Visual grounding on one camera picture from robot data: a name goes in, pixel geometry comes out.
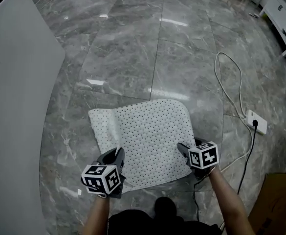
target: white power strip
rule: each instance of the white power strip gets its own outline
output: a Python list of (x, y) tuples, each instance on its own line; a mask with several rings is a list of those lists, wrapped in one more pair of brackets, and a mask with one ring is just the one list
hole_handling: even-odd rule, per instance
[(247, 116), (245, 118), (246, 124), (252, 128), (255, 129), (255, 127), (252, 125), (252, 121), (257, 120), (258, 121), (258, 126), (257, 126), (257, 132), (265, 135), (266, 134), (266, 129), (267, 129), (267, 122), (258, 114), (254, 113), (251, 110), (247, 111)]

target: forearm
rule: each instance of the forearm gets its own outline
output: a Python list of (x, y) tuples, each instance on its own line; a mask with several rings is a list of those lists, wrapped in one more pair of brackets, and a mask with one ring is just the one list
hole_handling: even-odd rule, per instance
[(83, 235), (104, 235), (107, 233), (109, 208), (109, 198), (96, 196), (94, 205), (89, 211), (88, 220), (83, 228)]
[(227, 233), (229, 235), (254, 234), (240, 197), (228, 184), (219, 169), (215, 168), (209, 177), (223, 215)]

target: person's left arm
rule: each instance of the person's left arm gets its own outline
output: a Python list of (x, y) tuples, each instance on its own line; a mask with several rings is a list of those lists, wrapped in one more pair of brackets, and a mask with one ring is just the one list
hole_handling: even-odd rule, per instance
[(109, 197), (96, 196), (95, 202), (88, 214), (88, 220), (83, 228), (83, 235), (107, 234), (110, 202)]

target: non-slip mat backing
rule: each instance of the non-slip mat backing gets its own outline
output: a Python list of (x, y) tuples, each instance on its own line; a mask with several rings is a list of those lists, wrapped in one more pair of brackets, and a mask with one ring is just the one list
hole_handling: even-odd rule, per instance
[(195, 146), (186, 107), (171, 99), (159, 99), (112, 110), (88, 112), (101, 153), (122, 147), (122, 175), (133, 185), (123, 192), (160, 185), (191, 173), (177, 143)]

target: brown box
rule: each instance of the brown box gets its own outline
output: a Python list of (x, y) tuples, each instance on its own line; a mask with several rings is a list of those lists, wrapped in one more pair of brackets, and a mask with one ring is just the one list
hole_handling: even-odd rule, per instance
[(286, 235), (286, 174), (268, 174), (249, 215), (256, 235)]

